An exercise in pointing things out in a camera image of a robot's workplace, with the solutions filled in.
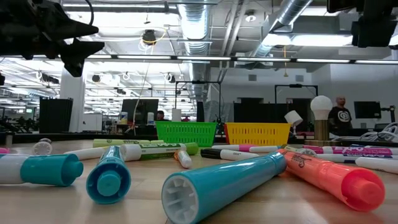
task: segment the computer monitor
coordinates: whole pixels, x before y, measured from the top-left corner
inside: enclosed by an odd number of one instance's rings
[[[137,100],[123,100],[122,112],[127,112],[127,120],[134,121],[134,108]],[[156,116],[159,100],[139,100],[136,110],[136,124],[146,124],[148,112],[152,112]]]
[[[380,102],[378,101],[355,101],[355,118],[381,118]]]

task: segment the man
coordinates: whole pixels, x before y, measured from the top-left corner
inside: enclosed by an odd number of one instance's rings
[[[351,124],[351,113],[347,108],[344,107],[346,104],[346,98],[343,96],[338,96],[336,98],[336,103],[337,106],[333,107],[329,112],[331,131],[338,133],[353,128]]]
[[[156,116],[157,121],[169,121],[167,119],[164,119],[164,112],[163,111],[158,111],[157,116]]]

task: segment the plastic basket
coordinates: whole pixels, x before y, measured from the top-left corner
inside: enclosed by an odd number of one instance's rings
[[[166,143],[196,142],[199,147],[213,145],[217,123],[156,121],[157,136]]]
[[[290,124],[284,123],[226,123],[230,144],[281,146],[287,143]]]

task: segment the black t-shirt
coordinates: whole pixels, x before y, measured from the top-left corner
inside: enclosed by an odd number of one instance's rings
[[[346,108],[333,107],[329,112],[329,119],[333,119],[334,126],[331,129],[339,131],[351,128],[351,113]]]

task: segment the exposed ductwork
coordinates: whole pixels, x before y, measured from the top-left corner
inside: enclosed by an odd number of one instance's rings
[[[202,4],[179,4],[177,7],[181,15],[183,36],[190,40],[205,39],[208,33],[210,7]],[[184,44],[188,55],[206,55],[208,53],[209,45],[207,43],[186,42]],[[209,80],[210,64],[190,63],[189,72],[191,80]],[[192,92],[197,100],[204,101],[206,98],[206,93],[202,91],[203,87],[203,85],[192,85]]]
[[[253,50],[250,57],[265,57],[274,47],[267,44],[267,35],[269,32],[279,29],[283,26],[291,26],[294,21],[303,13],[304,9],[310,5],[312,0],[284,0],[280,5],[280,9],[267,16],[262,26],[264,39]]]

